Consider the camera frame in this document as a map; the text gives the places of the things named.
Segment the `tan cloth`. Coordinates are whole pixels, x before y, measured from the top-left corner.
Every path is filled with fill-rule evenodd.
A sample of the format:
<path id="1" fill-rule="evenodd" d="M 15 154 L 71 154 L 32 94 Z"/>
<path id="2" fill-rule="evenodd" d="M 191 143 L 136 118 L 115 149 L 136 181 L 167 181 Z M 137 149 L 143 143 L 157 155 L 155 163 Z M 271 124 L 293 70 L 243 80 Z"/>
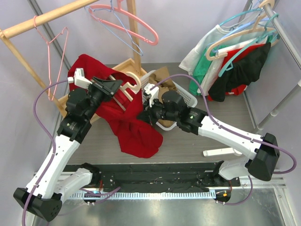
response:
<path id="1" fill-rule="evenodd" d="M 166 66 L 159 68 L 150 74 L 149 83 L 150 84 L 158 84 L 160 81 L 166 79 L 169 76 L 170 76 L 170 74 L 169 74 L 168 68 Z M 159 87 L 158 99 L 161 103 L 163 103 L 162 95 L 164 93 L 166 93 L 170 90 L 177 91 L 177 88 L 171 79 L 168 79 L 165 82 L 161 83 L 158 87 Z M 174 123 L 173 121 L 168 121 L 168 120 L 159 120 L 158 122 L 166 128 L 171 127 Z"/>

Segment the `white mesh basket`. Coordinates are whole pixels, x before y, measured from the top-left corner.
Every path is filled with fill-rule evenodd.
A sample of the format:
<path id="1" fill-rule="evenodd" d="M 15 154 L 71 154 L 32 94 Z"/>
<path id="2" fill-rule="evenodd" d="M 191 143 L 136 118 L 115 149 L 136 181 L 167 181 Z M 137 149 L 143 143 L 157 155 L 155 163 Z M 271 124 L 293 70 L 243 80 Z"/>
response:
<path id="1" fill-rule="evenodd" d="M 149 82 L 149 76 L 150 76 L 153 72 L 155 72 L 155 70 L 152 70 L 152 71 L 146 73 L 145 75 L 143 75 L 143 76 L 140 78 L 141 84 L 142 84 L 141 89 L 142 89 L 143 104 L 147 101 L 147 97 L 143 94 L 143 92 L 144 92 L 144 87 L 145 87 L 148 83 L 150 83 L 150 82 Z M 174 85 L 175 85 L 175 87 L 176 87 L 177 93 L 180 94 L 180 95 L 183 97 L 183 99 L 184 99 L 186 105 L 187 105 L 188 107 L 196 107 L 196 106 L 197 106 L 197 103 L 198 103 L 196 97 L 194 97 L 190 92 L 188 92 L 186 89 L 184 89 L 181 85 L 177 84 L 175 81 L 173 81 L 173 83 L 174 83 Z M 176 126 L 176 122 L 171 122 L 171 123 L 166 124 L 166 123 L 164 123 L 162 120 L 160 120 L 160 121 L 157 121 L 156 125 L 157 125 L 158 127 L 160 127 L 160 128 L 161 128 L 162 130 L 164 130 L 164 131 L 170 131 L 170 130 L 172 130 L 172 129 Z"/>

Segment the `beige plastic hanger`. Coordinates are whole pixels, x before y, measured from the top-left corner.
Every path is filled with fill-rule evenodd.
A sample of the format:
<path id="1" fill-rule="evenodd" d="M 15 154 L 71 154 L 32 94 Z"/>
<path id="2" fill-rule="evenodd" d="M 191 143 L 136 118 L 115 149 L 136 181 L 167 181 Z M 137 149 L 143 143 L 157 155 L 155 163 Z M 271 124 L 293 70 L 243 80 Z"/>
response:
<path id="1" fill-rule="evenodd" d="M 135 73 L 133 73 L 133 72 L 126 72 L 125 74 L 126 74 L 127 77 L 130 77 L 130 78 L 134 79 L 134 81 L 136 82 L 135 85 L 131 85 L 129 82 L 126 82 L 125 85 L 121 85 L 120 88 L 119 88 L 121 90 L 121 92 L 131 102 L 131 101 L 133 101 L 133 97 L 127 92 L 127 89 L 130 89 L 135 94 L 137 94 L 138 91 L 141 89 L 142 84 L 141 84 L 140 78 Z M 113 81 L 116 80 L 112 75 L 109 75 L 109 78 L 111 80 L 113 80 Z M 113 100 L 121 107 L 121 109 L 123 111 L 126 110 L 125 107 L 115 97 L 113 97 Z"/>

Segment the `white garment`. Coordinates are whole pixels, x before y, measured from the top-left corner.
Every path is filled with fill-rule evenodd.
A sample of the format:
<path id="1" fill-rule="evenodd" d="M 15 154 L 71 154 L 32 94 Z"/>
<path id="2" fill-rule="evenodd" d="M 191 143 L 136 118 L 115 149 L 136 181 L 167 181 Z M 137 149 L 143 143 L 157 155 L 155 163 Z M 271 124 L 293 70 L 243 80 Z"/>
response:
<path id="1" fill-rule="evenodd" d="M 207 49 L 222 38 L 226 38 L 233 33 L 238 32 L 237 28 L 243 27 L 244 29 L 252 26 L 260 14 L 259 11 L 251 12 L 241 22 L 232 26 L 224 26 L 225 22 L 217 24 L 207 34 L 201 38 L 197 45 L 187 54 L 181 61 L 179 67 L 188 72 L 190 76 L 198 81 L 204 94 L 207 96 L 208 92 L 218 77 L 218 72 L 222 68 L 224 58 L 209 61 L 206 58 Z M 230 56 L 232 50 L 238 50 L 255 40 L 258 34 L 249 33 L 244 36 L 235 37 L 213 49 L 210 56 L 219 56 L 222 53 L 227 53 Z"/>

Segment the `pink wire hanger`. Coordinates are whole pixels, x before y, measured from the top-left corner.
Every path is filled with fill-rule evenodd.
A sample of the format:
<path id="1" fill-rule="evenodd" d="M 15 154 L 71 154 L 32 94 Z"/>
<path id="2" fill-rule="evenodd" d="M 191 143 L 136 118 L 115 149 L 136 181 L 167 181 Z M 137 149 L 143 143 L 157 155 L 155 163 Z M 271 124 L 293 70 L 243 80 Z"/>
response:
<path id="1" fill-rule="evenodd" d="M 49 39 L 43 35 L 43 33 L 38 29 L 37 25 L 37 17 L 34 16 L 33 24 L 34 28 L 39 34 L 39 43 L 42 44 L 40 48 L 42 51 L 42 56 L 44 57 L 43 64 L 46 65 L 46 57 L 47 57 L 47 69 L 48 69 L 48 82 L 49 86 L 54 86 L 54 88 L 50 87 L 47 89 L 48 99 L 49 101 L 54 101 L 55 93 L 57 90 L 57 85 L 54 85 L 55 82 L 60 81 L 61 71 L 64 64 L 64 55 L 65 49 L 68 41 L 69 30 L 67 27 L 64 27 L 57 35 L 50 37 Z M 57 52 L 55 53 L 55 65 L 51 65 L 51 51 Z"/>

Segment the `green garment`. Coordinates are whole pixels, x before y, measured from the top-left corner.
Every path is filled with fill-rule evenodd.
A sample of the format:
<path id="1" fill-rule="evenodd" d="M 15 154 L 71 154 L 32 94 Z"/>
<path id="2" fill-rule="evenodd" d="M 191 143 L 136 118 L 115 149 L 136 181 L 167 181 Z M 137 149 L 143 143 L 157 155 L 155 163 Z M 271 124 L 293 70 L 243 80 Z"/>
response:
<path id="1" fill-rule="evenodd" d="M 231 50 L 243 48 L 245 45 L 249 44 L 253 40 L 255 40 L 255 38 L 231 46 L 221 45 L 217 53 L 211 52 L 210 55 L 211 56 L 219 55 L 224 52 L 228 53 Z M 207 60 L 206 58 L 207 49 L 208 47 L 203 50 L 203 53 L 201 54 L 201 57 L 192 74 L 193 78 L 199 82 L 205 96 L 209 95 L 208 92 L 211 86 L 218 78 L 218 73 L 222 68 L 222 63 L 224 60 L 224 58 L 220 58 L 214 61 Z"/>

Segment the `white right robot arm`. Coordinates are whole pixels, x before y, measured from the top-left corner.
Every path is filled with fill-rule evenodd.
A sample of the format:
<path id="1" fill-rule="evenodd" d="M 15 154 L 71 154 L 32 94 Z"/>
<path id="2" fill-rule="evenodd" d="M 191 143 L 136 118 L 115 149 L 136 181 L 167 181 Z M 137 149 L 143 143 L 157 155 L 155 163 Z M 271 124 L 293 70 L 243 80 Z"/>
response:
<path id="1" fill-rule="evenodd" d="M 262 137 L 223 125 L 207 112 L 187 106 L 176 91 L 164 93 L 161 100 L 152 90 L 143 92 L 143 96 L 146 100 L 137 119 L 150 125 L 158 120 L 173 121 L 184 132 L 217 140 L 243 154 L 240 159 L 218 163 L 212 174 L 216 185 L 223 186 L 233 178 L 249 175 L 262 181 L 271 180 L 280 157 L 274 135 L 267 133 Z"/>

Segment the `teal plastic hanger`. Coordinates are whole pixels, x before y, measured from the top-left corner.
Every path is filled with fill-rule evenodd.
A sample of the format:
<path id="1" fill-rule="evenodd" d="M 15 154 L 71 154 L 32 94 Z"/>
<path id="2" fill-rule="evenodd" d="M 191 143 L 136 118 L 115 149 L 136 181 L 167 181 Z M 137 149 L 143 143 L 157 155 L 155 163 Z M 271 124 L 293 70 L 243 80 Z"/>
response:
<path id="1" fill-rule="evenodd" d="M 256 37 L 252 42 L 248 43 L 243 48 L 241 48 L 235 55 L 232 56 L 232 58 L 230 58 L 226 62 L 226 64 L 221 68 L 221 70 L 218 74 L 218 77 L 222 77 L 222 75 L 225 71 L 232 69 L 233 68 L 233 65 L 232 65 L 233 60 L 236 57 L 238 57 L 243 51 L 245 51 L 248 47 L 252 46 L 253 44 L 260 42 L 265 37 L 270 36 L 270 35 L 272 35 L 272 39 L 270 40 L 272 47 L 278 42 L 278 40 L 280 39 L 280 34 L 277 31 L 276 26 L 268 27 L 268 24 L 271 23 L 275 18 L 277 18 L 279 16 L 279 14 L 273 10 L 272 10 L 272 13 L 273 13 L 273 15 L 270 16 L 269 19 L 265 19 L 265 17 L 267 16 L 266 12 L 263 14 L 260 14 L 259 16 L 257 16 L 256 21 L 250 22 L 248 24 L 242 25 L 241 27 L 238 27 L 237 29 L 231 31 L 230 35 L 225 35 L 222 39 L 218 40 L 217 42 L 215 42 L 214 44 L 212 44 L 209 47 L 209 49 L 206 53 L 206 57 L 208 60 L 212 61 L 212 60 L 219 59 L 221 57 L 227 57 L 228 55 L 226 52 L 219 54 L 217 56 L 214 56 L 214 57 L 210 57 L 209 53 L 212 52 L 215 47 L 220 46 L 224 42 L 231 40 L 235 37 L 246 35 L 249 33 L 262 32 L 262 34 L 260 36 Z"/>

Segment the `red skirt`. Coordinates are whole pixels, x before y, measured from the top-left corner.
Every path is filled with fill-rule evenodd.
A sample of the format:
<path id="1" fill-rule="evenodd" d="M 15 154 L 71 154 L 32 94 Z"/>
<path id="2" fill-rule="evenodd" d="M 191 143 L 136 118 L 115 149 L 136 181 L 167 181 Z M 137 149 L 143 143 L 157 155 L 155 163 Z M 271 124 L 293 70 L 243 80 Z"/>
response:
<path id="1" fill-rule="evenodd" d="M 77 68 L 84 69 L 85 78 L 88 80 L 93 77 L 108 80 L 111 75 L 117 80 L 122 80 L 123 85 L 127 82 L 131 85 L 136 84 L 134 79 L 126 74 L 111 69 L 86 54 L 78 57 L 68 71 L 68 76 L 73 76 Z M 108 122 L 112 132 L 118 138 L 122 152 L 139 158 L 150 158 L 158 152 L 163 143 L 163 137 L 150 124 L 136 118 L 143 111 L 142 92 L 134 93 L 130 89 L 127 91 L 133 98 L 132 101 L 121 90 L 115 94 L 115 98 L 125 107 L 125 110 L 112 99 L 101 103 L 96 115 Z"/>

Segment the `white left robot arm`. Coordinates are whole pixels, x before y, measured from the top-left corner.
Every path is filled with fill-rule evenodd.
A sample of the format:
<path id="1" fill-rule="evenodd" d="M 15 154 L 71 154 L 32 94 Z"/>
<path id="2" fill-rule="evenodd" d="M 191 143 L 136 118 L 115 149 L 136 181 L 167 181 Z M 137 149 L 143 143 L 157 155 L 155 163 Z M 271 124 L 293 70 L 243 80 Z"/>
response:
<path id="1" fill-rule="evenodd" d="M 13 197 L 24 211 L 50 222 L 59 214 L 63 203 L 72 194 L 85 186 L 94 188 L 99 185 L 100 171 L 88 163 L 82 164 L 61 183 L 58 179 L 89 132 L 90 120 L 96 110 L 101 103 L 114 97 L 121 84 L 121 80 L 93 77 L 82 87 L 69 92 L 67 114 L 60 123 L 56 137 L 51 137 L 52 150 L 27 186 L 17 188 L 14 192 Z"/>

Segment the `beige hanger on metal rack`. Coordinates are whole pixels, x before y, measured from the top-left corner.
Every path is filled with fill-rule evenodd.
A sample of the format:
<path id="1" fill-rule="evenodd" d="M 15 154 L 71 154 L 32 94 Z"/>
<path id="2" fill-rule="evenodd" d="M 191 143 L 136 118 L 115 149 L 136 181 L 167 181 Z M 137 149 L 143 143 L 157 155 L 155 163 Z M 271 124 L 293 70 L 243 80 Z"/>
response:
<path id="1" fill-rule="evenodd" d="M 220 56 L 216 56 L 216 55 L 210 56 L 210 53 L 213 50 L 217 50 L 218 46 L 222 45 L 225 42 L 229 42 L 230 40 L 235 39 L 236 37 L 247 35 L 249 33 L 258 33 L 258 32 L 264 32 L 264 31 L 272 31 L 273 28 L 268 28 L 267 26 L 266 26 L 266 28 L 262 27 L 262 26 L 258 26 L 259 22 L 261 20 L 263 20 L 266 16 L 267 16 L 266 13 L 261 14 L 260 16 L 257 17 L 257 19 L 256 19 L 256 21 L 254 23 L 251 22 L 250 25 L 245 24 L 245 25 L 239 27 L 237 29 L 237 32 L 236 31 L 232 31 L 232 32 L 230 32 L 230 34 L 225 35 L 225 37 L 223 37 L 222 39 L 220 39 L 217 42 L 215 42 L 212 45 L 210 45 L 209 48 L 207 49 L 207 52 L 206 52 L 206 58 L 207 58 L 207 60 L 213 61 L 213 60 L 218 59 L 220 57 L 226 56 L 225 54 L 222 54 Z"/>

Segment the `light blue hanger on rack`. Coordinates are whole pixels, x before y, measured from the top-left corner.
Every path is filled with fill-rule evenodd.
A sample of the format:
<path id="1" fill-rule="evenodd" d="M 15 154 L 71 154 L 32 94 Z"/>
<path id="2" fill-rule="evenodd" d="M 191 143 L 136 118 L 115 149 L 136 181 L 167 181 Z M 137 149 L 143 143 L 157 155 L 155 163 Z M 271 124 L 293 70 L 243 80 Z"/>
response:
<path id="1" fill-rule="evenodd" d="M 259 7 L 261 0 L 249 0 L 248 3 L 250 3 L 250 6 L 248 9 L 249 13 L 247 13 L 246 16 L 246 22 L 256 21 L 258 18 L 262 20 L 267 17 L 264 9 Z"/>

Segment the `wooden clothes rack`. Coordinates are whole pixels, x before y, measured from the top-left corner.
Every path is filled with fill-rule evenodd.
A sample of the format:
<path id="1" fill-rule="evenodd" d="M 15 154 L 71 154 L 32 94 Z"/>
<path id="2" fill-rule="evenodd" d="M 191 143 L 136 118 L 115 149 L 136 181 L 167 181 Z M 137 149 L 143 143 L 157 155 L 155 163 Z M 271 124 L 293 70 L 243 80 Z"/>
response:
<path id="1" fill-rule="evenodd" d="M 25 0 L 3 0 L 0 3 L 0 26 L 3 29 L 33 17 L 34 12 Z M 85 9 L 50 22 L 50 27 L 55 33 L 64 27 L 69 29 L 69 35 L 58 40 L 66 46 L 65 57 L 70 64 L 81 54 L 88 54 L 104 64 L 117 64 L 130 54 L 130 49 L 114 36 L 117 30 L 107 30 Z M 31 30 L 15 37 L 13 42 L 38 76 L 47 81 L 47 47 L 39 34 Z M 0 68 L 2 123 L 21 120 L 25 124 L 32 121 L 32 104 L 41 90 L 40 86 L 5 44 L 0 46 Z"/>

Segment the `thick pink plastic hanger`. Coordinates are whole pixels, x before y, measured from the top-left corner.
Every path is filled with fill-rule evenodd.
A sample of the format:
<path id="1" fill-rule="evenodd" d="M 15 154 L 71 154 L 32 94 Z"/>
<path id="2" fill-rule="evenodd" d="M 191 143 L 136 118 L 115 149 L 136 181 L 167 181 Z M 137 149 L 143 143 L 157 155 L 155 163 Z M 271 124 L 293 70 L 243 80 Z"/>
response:
<path id="1" fill-rule="evenodd" d="M 145 42 L 145 43 L 147 43 L 147 44 L 149 44 L 151 46 L 156 46 L 158 44 L 158 42 L 159 42 L 159 36 L 158 36 L 157 32 L 150 25 L 148 25 L 142 19 L 140 19 L 139 17 L 137 17 L 135 15 L 134 11 L 130 10 L 129 6 L 127 7 L 127 9 L 123 9 L 122 8 L 122 1 L 121 0 L 116 1 L 116 5 L 113 4 L 113 6 L 114 6 L 114 10 L 115 10 L 117 16 L 122 15 L 122 16 L 127 17 L 129 19 L 129 28 L 126 28 L 125 25 L 124 26 L 125 26 L 126 29 L 129 30 L 129 32 L 130 32 L 133 40 L 135 38 L 137 38 L 137 39 L 139 39 L 139 40 L 141 40 L 141 41 L 143 41 L 143 42 Z M 96 7 L 99 7 L 99 8 L 100 7 L 109 8 L 109 5 L 105 5 L 105 4 L 95 4 L 95 5 L 92 5 L 92 8 L 96 8 Z M 94 15 L 97 18 L 101 19 L 99 16 L 96 15 L 97 12 L 100 12 L 100 11 L 95 11 Z M 109 22 L 109 21 L 107 21 L 105 19 L 101 19 L 101 21 L 105 22 L 105 23 L 108 22 L 109 25 L 115 24 L 115 23 Z M 121 29 L 121 24 L 120 23 L 115 24 L 115 25 L 118 25 L 117 28 Z M 149 31 L 151 33 L 151 35 L 153 36 L 153 38 L 152 39 L 148 39 L 148 38 L 140 35 L 139 32 L 138 32 L 138 25 L 141 25 L 147 31 Z"/>

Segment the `metal clothes rack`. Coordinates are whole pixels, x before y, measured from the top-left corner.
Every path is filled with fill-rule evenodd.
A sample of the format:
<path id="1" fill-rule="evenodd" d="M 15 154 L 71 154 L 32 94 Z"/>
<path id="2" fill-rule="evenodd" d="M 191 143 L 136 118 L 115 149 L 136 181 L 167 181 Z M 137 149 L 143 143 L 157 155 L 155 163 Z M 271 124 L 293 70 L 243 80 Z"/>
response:
<path id="1" fill-rule="evenodd" d="M 301 154 L 301 2 L 278 0 L 273 18 L 282 34 L 270 51 L 260 79 L 241 96 L 211 102 L 215 116 L 230 116 L 244 108 L 248 119 L 232 121 L 234 126 L 255 133 L 274 134 L 281 147 L 295 158 Z"/>

